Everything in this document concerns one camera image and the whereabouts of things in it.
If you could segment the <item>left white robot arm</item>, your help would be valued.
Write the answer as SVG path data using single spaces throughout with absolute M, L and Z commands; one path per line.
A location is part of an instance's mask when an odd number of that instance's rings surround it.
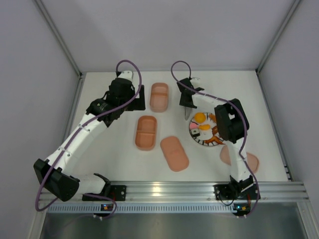
M 117 72 L 104 96 L 94 100 L 81 121 L 58 149 L 45 160 L 38 159 L 33 168 L 39 183 L 66 202 L 75 195 L 83 200 L 106 197 L 111 182 L 101 174 L 75 176 L 72 171 L 94 139 L 104 132 L 125 111 L 145 110 L 144 86 L 134 80 L 132 71 Z

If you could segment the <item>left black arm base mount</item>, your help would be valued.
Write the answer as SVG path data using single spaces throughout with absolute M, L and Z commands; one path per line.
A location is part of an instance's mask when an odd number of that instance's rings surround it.
M 126 185 L 107 185 L 100 194 L 84 194 L 82 201 L 106 201 L 107 198 L 114 201 L 125 201 L 126 200 Z

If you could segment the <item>black white sushi roll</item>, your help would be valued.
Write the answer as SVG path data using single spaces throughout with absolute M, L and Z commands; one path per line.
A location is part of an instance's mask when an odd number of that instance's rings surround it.
M 192 135 L 192 137 L 198 137 L 200 136 L 200 131 L 198 128 L 194 128 L 190 130 L 190 134 Z

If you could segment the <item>orange round toy food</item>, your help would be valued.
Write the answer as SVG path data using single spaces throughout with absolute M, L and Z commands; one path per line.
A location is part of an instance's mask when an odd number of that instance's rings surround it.
M 206 116 L 204 113 L 196 113 L 195 116 L 194 116 L 194 120 L 197 122 L 197 123 L 203 123 L 206 121 Z

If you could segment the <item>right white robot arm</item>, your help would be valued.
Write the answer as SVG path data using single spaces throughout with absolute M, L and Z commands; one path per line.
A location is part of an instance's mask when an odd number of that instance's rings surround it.
M 249 122 L 241 102 L 236 98 L 226 100 L 205 92 L 195 78 L 189 77 L 176 82 L 181 93 L 181 106 L 205 111 L 214 108 L 217 130 L 227 145 L 231 163 L 227 192 L 233 199 L 237 199 L 253 186 L 258 186 L 257 179 L 248 165 L 245 144 Z

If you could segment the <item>metal tongs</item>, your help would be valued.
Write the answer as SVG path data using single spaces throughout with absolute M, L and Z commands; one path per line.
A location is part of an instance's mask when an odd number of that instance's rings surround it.
M 184 119 L 185 120 L 189 119 L 191 113 L 192 113 L 192 108 L 184 107 Z

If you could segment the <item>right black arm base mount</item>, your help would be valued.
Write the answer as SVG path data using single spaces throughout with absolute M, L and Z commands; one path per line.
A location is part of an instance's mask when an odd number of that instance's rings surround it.
M 256 200 L 260 199 L 255 184 L 245 190 L 240 190 L 233 183 L 214 185 L 214 192 L 217 200 Z

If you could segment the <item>pink toy sweet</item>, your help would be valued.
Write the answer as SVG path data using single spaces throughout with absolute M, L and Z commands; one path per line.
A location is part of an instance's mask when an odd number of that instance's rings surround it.
M 196 123 L 194 123 L 194 122 L 191 122 L 191 123 L 189 124 L 189 129 L 196 129 L 196 128 L 198 128 L 198 127 L 199 127 L 199 125 L 196 124 Z

